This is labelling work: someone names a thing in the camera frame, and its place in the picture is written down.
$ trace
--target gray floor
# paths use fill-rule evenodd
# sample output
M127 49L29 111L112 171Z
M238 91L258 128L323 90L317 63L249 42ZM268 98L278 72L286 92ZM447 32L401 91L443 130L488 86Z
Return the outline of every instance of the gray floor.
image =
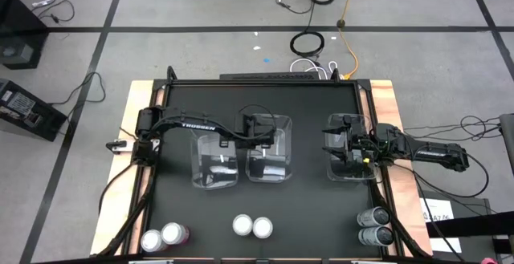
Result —
M36 0L23 0L30 4ZM64 26L103 26L112 0L71 0L76 16ZM283 0L297 9L308 0ZM332 26L345 0L316 6L312 25ZM498 26L514 25L514 0L484 0ZM69 9L54 11L66 17ZM476 0L352 0L352 26L486 26ZM294 15L274 0L120 0L113 26L302 26L308 16ZM112 154L104 144L118 133L129 84L135 79L165 76L173 65L180 79L216 79L221 73L287 71L296 59L289 50L291 32L111 33L98 67L107 99L88 104L80 118L55 197L44 223L33 262L88 256L96 228L96 206L107 182ZM85 73L98 34L54 33L47 40L36 70L9 71L0 77L44 100L66 99ZM324 33L319 61L336 60L351 71L353 59L337 33ZM502 33L514 49L514 33ZM458 123L465 115L483 119L513 112L514 80L490 32L379 33L349 32L346 38L360 67L355 78L391 79L405 127ZM312 41L302 39L306 50ZM301 71L299 64L296 70ZM100 96L98 83L90 99ZM74 103L59 107L69 111ZM457 132L451 137L466 137ZM63 137L54 143L0 132L0 254L5 263L19 262ZM491 175L481 197L497 211L514 209L514 176L501 138L463 142ZM454 193L473 193L483 172L473 164L453 173L432 164L414 165L432 183Z

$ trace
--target transparent plastic bin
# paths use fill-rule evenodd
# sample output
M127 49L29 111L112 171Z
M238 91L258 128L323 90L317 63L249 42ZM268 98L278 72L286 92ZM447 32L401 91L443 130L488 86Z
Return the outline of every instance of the transparent plastic bin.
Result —
M238 164L235 145L229 141L227 148L219 146L220 135L193 132L191 142L191 170L193 185L201 189L231 187L238 181Z
M328 117L327 128L338 128L344 124L344 117L350 118L354 133L368 133L370 129L369 118L353 114L332 114ZM325 133L324 144L329 148L348 148L348 134L342 132L339 135ZM332 181L365 181L371 177L368 169L363 169L361 151L353 150L352 157L357 164L346 164L337 156L326 152L327 176Z
M272 123L269 114L254 114L260 122ZM274 144L270 148L256 146L248 150L246 172L255 182L280 183L292 175L291 135L292 121L288 116L274 115L276 132Z

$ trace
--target white paper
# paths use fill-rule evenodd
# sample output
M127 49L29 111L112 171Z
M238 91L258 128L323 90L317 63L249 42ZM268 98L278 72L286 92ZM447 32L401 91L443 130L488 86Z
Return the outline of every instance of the white paper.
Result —
M430 222L430 216L426 210L425 201L422 198L419 200L421 201L425 222ZM451 203L449 201L426 199L426 202L430 207L430 212L432 213L432 218L434 218L434 221L453 219L453 211L451 210ZM447 240L457 253L462 253L458 238L447 238ZM445 241L441 238L431 238L430 245L432 246L433 251L451 252L450 247L448 247Z

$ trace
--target gray can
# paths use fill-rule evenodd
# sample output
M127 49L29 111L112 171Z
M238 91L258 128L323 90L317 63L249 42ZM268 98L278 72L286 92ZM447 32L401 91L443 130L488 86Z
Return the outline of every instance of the gray can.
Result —
M166 249L168 246L162 241L161 232L151 229L141 237L141 248L146 252L157 252Z
M357 223L360 227L376 227L387 225L390 222L390 215L386 209L382 207L375 207L373 209L367 209L364 212L360 212L357 215Z
M393 244L393 232L387 227L362 229L359 231L359 241L367 246L389 246Z

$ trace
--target white cylindrical object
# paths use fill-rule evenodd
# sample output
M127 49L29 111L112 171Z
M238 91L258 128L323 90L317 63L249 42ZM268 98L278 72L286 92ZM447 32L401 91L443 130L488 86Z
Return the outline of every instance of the white cylindrical object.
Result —
M239 214L235 216L232 221L232 229L239 236L247 236L253 228L253 221L250 216L246 214Z
M375 207L360 212L357 215L357 223L360 227L376 227L387 225L390 221L389 213L382 207Z
M257 238L268 238L273 232L273 224L271 223L270 219L266 217L258 217L254 221L253 231Z
M367 246L389 246L393 244L393 232L387 227L366 228L359 231L359 241Z
M168 245L180 245L190 237L190 230L180 224L171 222L162 228L162 241Z
M146 231L141 237L141 248L146 252L162 251L166 247L168 246L162 241L161 232L155 229Z

